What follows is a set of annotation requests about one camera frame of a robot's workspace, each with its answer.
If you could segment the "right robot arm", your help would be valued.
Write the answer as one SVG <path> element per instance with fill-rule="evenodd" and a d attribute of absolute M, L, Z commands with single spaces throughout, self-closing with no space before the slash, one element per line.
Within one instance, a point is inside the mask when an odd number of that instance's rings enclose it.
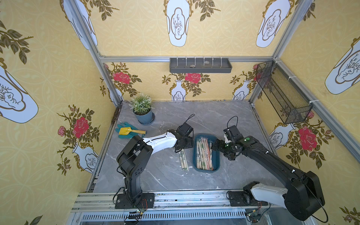
<path fill-rule="evenodd" d="M 229 160 L 242 154 L 259 163 L 274 175 L 283 188 L 267 186 L 253 181 L 243 188 L 245 202 L 268 202 L 286 208 L 296 219 L 305 221 L 325 205 L 318 176 L 291 166 L 266 149 L 256 138 L 243 137 L 236 142 L 217 139 L 212 150 L 219 151 Z"/>

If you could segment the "teal plastic storage box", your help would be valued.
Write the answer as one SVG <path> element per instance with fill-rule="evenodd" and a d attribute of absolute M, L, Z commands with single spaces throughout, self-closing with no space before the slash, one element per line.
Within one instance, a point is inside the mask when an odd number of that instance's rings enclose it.
<path fill-rule="evenodd" d="M 195 170 L 214 173 L 220 168 L 220 152 L 212 150 L 217 138 L 209 134 L 197 134 L 194 138 L 193 164 Z"/>

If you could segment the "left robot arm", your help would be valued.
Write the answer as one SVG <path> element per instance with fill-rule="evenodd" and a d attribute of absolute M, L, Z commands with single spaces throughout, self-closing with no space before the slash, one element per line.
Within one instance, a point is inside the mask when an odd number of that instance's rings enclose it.
<path fill-rule="evenodd" d="M 119 169 L 125 177 L 124 194 L 136 205 L 140 202 L 143 191 L 140 184 L 140 174 L 146 168 L 152 154 L 161 150 L 174 148 L 178 153 L 181 150 L 194 147 L 194 134 L 188 136 L 173 129 L 166 133 L 149 138 L 134 136 L 123 148 L 117 157 Z"/>

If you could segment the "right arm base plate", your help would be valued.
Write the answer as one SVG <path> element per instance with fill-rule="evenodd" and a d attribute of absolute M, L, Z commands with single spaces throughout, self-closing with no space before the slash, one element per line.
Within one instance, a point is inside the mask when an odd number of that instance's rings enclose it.
<path fill-rule="evenodd" d="M 268 202 L 256 200 L 249 191 L 227 191 L 226 198 L 232 207 L 254 206 L 260 208 L 269 205 Z"/>

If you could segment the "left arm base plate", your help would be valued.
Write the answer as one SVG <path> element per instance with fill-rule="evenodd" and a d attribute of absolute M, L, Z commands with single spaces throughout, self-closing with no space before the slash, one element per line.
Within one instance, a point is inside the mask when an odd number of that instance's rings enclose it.
<path fill-rule="evenodd" d="M 152 209 L 155 203 L 154 193 L 142 193 L 138 200 L 133 202 L 126 194 L 118 194 L 115 202 L 115 209 Z"/>

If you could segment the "green panda chopsticks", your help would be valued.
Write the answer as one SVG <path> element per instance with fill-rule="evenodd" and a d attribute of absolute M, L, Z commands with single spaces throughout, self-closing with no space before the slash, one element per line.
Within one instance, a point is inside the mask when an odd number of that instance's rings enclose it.
<path fill-rule="evenodd" d="M 185 156 L 184 150 L 181 150 L 181 151 L 179 152 L 179 156 L 180 156 L 180 162 L 181 162 L 182 170 L 188 170 L 188 166 L 187 166 L 187 161 L 186 161 L 186 156 Z"/>

